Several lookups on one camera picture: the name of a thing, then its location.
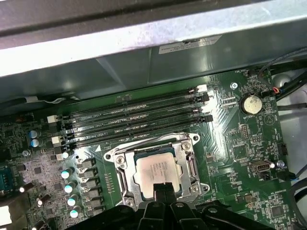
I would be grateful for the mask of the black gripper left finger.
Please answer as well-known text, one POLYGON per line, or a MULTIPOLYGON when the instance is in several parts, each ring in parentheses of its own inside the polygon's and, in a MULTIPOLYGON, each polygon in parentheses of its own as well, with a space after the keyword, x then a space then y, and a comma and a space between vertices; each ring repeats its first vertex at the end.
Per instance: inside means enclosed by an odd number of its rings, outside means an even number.
POLYGON ((153 186, 153 201, 138 210, 116 206, 69 227, 70 230, 164 230, 166 185, 153 186))

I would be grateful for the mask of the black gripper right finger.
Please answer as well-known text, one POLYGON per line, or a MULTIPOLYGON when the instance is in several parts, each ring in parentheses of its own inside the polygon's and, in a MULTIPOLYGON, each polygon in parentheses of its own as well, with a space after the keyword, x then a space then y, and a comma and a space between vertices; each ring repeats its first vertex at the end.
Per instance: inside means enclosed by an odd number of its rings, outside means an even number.
POLYGON ((251 220, 228 209, 218 201, 208 203, 202 211, 177 201, 173 185, 165 184, 167 220, 172 230, 271 230, 272 227, 251 220))

